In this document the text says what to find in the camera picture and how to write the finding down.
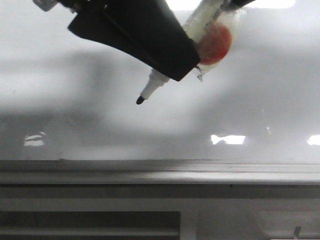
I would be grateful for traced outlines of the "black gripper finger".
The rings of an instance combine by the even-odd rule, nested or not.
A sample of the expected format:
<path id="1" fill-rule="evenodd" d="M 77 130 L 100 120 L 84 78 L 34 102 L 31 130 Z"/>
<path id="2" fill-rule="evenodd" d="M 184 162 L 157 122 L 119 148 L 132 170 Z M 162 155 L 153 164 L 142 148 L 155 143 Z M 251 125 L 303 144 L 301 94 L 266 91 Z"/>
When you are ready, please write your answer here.
<path id="1" fill-rule="evenodd" d="M 237 6 L 237 7 L 244 7 L 252 2 L 254 2 L 255 0 L 231 0 L 230 3 L 233 6 Z"/>
<path id="2" fill-rule="evenodd" d="M 175 81 L 200 62 L 194 42 L 164 0 L 89 0 L 68 29 L 125 52 Z"/>

